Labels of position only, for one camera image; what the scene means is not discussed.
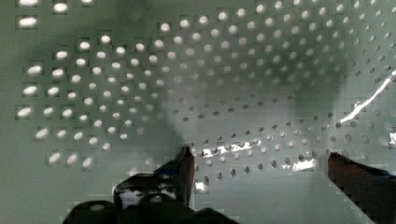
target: black object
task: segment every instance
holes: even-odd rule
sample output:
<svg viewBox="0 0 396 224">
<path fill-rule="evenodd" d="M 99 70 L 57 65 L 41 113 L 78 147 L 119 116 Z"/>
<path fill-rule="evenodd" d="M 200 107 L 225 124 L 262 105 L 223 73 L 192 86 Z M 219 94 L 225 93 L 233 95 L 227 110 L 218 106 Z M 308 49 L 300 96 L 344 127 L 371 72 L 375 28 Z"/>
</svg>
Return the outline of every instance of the black object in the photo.
<svg viewBox="0 0 396 224">
<path fill-rule="evenodd" d="M 148 194 L 163 193 L 189 206 L 194 176 L 194 157 L 189 147 L 183 147 L 177 157 L 153 174 L 138 174 L 118 184 L 114 189 L 114 204 L 119 209 L 138 205 Z"/>
<path fill-rule="evenodd" d="M 118 184 L 114 203 L 81 203 L 64 224 L 237 224 L 211 208 L 194 212 L 188 207 L 193 176 L 194 157 L 189 147 L 183 147 L 153 174 L 137 174 Z"/>
<path fill-rule="evenodd" d="M 330 180 L 373 222 L 396 223 L 394 175 L 354 162 L 338 153 L 332 153 L 328 163 Z"/>
<path fill-rule="evenodd" d="M 108 224 L 114 223 L 117 210 L 108 201 L 90 201 L 76 205 L 63 224 Z"/>
</svg>

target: perforated metal surface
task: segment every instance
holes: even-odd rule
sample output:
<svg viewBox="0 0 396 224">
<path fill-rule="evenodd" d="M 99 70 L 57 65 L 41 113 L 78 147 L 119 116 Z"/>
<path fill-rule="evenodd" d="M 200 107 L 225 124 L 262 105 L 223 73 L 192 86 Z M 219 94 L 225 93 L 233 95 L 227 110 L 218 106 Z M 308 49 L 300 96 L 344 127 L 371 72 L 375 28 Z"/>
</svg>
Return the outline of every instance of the perforated metal surface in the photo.
<svg viewBox="0 0 396 224">
<path fill-rule="evenodd" d="M 396 169 L 394 2 L 21 0 L 0 12 L 1 223 L 111 201 L 185 144 L 195 209 L 371 223 L 326 159 Z"/>
</svg>

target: perforated sheet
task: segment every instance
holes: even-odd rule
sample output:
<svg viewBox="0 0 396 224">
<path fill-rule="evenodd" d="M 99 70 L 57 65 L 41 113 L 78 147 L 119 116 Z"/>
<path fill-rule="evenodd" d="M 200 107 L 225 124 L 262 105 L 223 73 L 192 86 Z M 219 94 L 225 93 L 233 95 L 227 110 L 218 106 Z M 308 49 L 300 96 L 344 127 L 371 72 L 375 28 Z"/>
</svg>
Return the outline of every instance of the perforated sheet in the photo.
<svg viewBox="0 0 396 224">
<path fill-rule="evenodd" d="M 0 4 L 0 223 L 61 222 L 193 148 L 191 206 L 371 223 L 327 156 L 396 170 L 392 1 Z"/>
</svg>

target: hole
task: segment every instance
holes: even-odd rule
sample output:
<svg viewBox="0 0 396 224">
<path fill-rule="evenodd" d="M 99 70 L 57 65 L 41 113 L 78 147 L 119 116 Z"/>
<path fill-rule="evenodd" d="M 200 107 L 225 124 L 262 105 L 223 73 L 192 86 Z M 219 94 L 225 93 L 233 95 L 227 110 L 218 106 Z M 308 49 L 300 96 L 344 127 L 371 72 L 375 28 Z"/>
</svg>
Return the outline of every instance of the hole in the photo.
<svg viewBox="0 0 396 224">
<path fill-rule="evenodd" d="M 49 163 L 53 164 L 61 158 L 61 154 L 59 152 L 54 153 L 51 157 L 49 157 Z"/>
<path fill-rule="evenodd" d="M 249 171 L 250 171 L 250 168 L 246 165 L 246 166 L 244 167 L 244 172 L 245 172 L 246 174 L 248 174 Z"/>
<path fill-rule="evenodd" d="M 232 169 L 230 170 L 230 175 L 231 175 L 232 177 L 234 177 L 234 176 L 236 175 L 236 171 L 235 171 L 234 168 L 232 168 Z"/>
<path fill-rule="evenodd" d="M 30 86 L 30 87 L 27 87 L 26 89 L 23 90 L 23 94 L 25 94 L 25 95 L 34 95 L 36 91 L 37 91 L 37 87 L 36 86 Z"/>
<path fill-rule="evenodd" d="M 67 159 L 67 164 L 68 164 L 68 165 L 72 164 L 73 162 L 76 161 L 76 159 L 77 159 L 77 155 L 76 155 L 76 154 L 71 155 L 71 156 Z"/>
<path fill-rule="evenodd" d="M 156 40 L 154 42 L 155 47 L 157 47 L 157 49 L 161 49 L 163 48 L 163 41 L 161 41 L 160 39 Z"/>
<path fill-rule="evenodd" d="M 208 19 L 207 19 L 206 16 L 202 16 L 202 17 L 199 19 L 199 22 L 200 22 L 201 24 L 206 24 L 206 23 L 208 22 Z"/>
<path fill-rule="evenodd" d="M 20 0 L 20 5 L 22 7 L 35 7 L 37 5 L 37 0 Z"/>
<path fill-rule="evenodd" d="M 102 51 L 99 51 L 96 53 L 96 57 L 98 57 L 100 59 L 104 59 L 106 57 L 106 54 Z"/>
<path fill-rule="evenodd" d="M 46 129 L 46 128 L 44 128 L 44 129 L 41 129 L 40 131 L 38 131 L 38 132 L 35 134 L 35 137 L 38 138 L 38 139 L 42 139 L 42 138 L 44 138 L 45 136 L 47 136 L 48 133 L 49 133 L 49 130 Z"/>
<path fill-rule="evenodd" d="M 308 19 L 308 18 L 309 18 L 309 12 L 308 12 L 308 11 L 304 11 L 304 12 L 301 14 L 301 17 L 302 17 L 303 19 Z"/>
<path fill-rule="evenodd" d="M 225 21 L 225 20 L 227 20 L 227 18 L 228 18 L 228 16 L 227 16 L 227 14 L 225 12 L 220 12 L 219 20 Z"/>
<path fill-rule="evenodd" d="M 188 28 L 190 26 L 190 23 L 187 20 L 183 20 L 180 22 L 180 26 L 182 28 Z"/>
<path fill-rule="evenodd" d="M 27 116 L 29 116 L 29 114 L 32 112 L 32 109 L 29 107 L 23 108 L 22 110 L 20 110 L 18 112 L 18 117 L 20 118 L 25 118 Z"/>
<path fill-rule="evenodd" d="M 271 166 L 273 169 L 275 169 L 277 167 L 276 160 L 271 161 Z"/>
<path fill-rule="evenodd" d="M 67 10 L 67 4 L 57 3 L 53 6 L 53 10 L 58 13 L 64 13 Z"/>
<path fill-rule="evenodd" d="M 109 143 L 104 143 L 102 146 L 103 150 L 109 150 L 110 149 L 110 144 Z"/>
<path fill-rule="evenodd" d="M 118 47 L 118 48 L 116 49 L 116 52 L 117 52 L 118 54 L 124 54 L 124 53 L 125 53 L 125 48 L 123 48 L 123 47 Z"/>
<path fill-rule="evenodd" d="M 37 18 L 35 17 L 26 17 L 23 19 L 20 19 L 20 27 L 22 28 L 32 28 L 37 24 Z"/>
<path fill-rule="evenodd" d="M 221 172 L 218 172 L 218 173 L 217 173 L 216 179 L 217 179 L 217 180 L 221 180 L 221 179 L 222 179 L 222 173 L 221 173 Z"/>
<path fill-rule="evenodd" d="M 260 162 L 260 163 L 257 165 L 257 169 L 258 169 L 259 171 L 262 171 L 263 168 L 264 168 L 264 166 L 263 166 L 262 163 Z"/>
<path fill-rule="evenodd" d="M 88 168 L 92 164 L 92 158 L 87 158 L 83 163 L 82 166 L 84 168 Z"/>
<path fill-rule="evenodd" d="M 265 25 L 266 26 L 273 26 L 274 25 L 274 19 L 268 18 L 267 20 L 265 20 Z"/>
<path fill-rule="evenodd" d="M 244 8 L 239 8 L 239 10 L 236 12 L 236 15 L 238 15 L 238 17 L 243 17 L 246 15 L 246 11 Z"/>
<path fill-rule="evenodd" d="M 265 7 L 263 5 L 258 5 L 256 7 L 256 12 L 258 12 L 258 13 L 263 13 L 264 10 L 265 10 Z"/>
<path fill-rule="evenodd" d="M 168 24 L 168 23 L 163 23 L 163 24 L 161 25 L 161 30 L 162 30 L 163 32 L 169 31 L 169 30 L 170 30 L 169 24 Z"/>
</svg>

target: black plastic part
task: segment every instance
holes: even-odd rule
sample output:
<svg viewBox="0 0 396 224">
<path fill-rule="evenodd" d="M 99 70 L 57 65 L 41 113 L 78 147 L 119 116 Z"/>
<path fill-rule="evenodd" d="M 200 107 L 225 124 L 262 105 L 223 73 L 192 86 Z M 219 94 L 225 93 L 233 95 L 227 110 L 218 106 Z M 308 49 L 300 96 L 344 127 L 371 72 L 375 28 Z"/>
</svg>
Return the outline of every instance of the black plastic part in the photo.
<svg viewBox="0 0 396 224">
<path fill-rule="evenodd" d="M 76 205 L 63 224 L 115 223 L 116 206 L 108 201 L 89 201 Z"/>
<path fill-rule="evenodd" d="M 234 220 L 216 212 L 211 208 L 204 208 L 191 216 L 182 218 L 175 224 L 238 224 Z"/>
<path fill-rule="evenodd" d="M 328 159 L 330 180 L 377 224 L 396 223 L 396 179 L 376 169 L 332 153 Z"/>
</svg>

